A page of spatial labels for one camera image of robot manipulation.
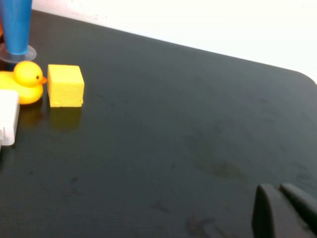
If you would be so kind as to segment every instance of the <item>orange object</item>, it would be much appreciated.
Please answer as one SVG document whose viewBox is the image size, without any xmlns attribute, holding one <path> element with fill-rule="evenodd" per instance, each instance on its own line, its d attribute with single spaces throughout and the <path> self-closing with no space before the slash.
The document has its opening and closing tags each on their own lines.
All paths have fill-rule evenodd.
<svg viewBox="0 0 317 238">
<path fill-rule="evenodd" d="M 0 37 L 2 36 L 3 34 L 3 31 L 2 31 L 2 24 L 1 24 L 1 21 L 0 21 Z"/>
</svg>

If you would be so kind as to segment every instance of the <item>dark tabletop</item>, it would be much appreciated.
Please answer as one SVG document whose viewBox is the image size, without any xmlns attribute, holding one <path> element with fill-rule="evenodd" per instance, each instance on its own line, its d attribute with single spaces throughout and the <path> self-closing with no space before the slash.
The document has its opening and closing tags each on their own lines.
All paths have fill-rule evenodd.
<svg viewBox="0 0 317 238">
<path fill-rule="evenodd" d="M 317 197 L 306 76 L 40 12 L 30 34 L 45 75 L 81 67 L 84 104 L 21 108 L 2 238 L 247 238 L 259 183 Z"/>
</svg>

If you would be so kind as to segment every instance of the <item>yellow rubber duck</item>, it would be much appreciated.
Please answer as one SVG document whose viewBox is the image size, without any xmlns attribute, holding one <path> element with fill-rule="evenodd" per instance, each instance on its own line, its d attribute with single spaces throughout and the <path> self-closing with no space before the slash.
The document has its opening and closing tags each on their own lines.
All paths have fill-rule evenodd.
<svg viewBox="0 0 317 238">
<path fill-rule="evenodd" d="M 22 105 L 38 101 L 46 81 L 41 68 L 31 61 L 18 63 L 13 72 L 0 71 L 0 89 L 17 91 Z"/>
</svg>

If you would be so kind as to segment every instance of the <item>white wall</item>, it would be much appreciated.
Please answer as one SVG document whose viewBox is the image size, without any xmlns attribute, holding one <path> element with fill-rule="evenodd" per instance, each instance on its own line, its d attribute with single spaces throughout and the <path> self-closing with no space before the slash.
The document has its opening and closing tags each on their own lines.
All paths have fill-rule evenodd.
<svg viewBox="0 0 317 238">
<path fill-rule="evenodd" d="M 296 70 L 317 82 L 317 0 L 33 0 L 33 9 Z"/>
</svg>

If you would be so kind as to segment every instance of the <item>yellow sponge block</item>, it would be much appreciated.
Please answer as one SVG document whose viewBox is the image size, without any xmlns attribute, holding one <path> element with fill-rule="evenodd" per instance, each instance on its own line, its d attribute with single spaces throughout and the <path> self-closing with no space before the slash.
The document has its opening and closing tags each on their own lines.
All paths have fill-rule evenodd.
<svg viewBox="0 0 317 238">
<path fill-rule="evenodd" d="M 49 64 L 48 94 L 51 107 L 81 107 L 84 87 L 79 66 Z"/>
</svg>

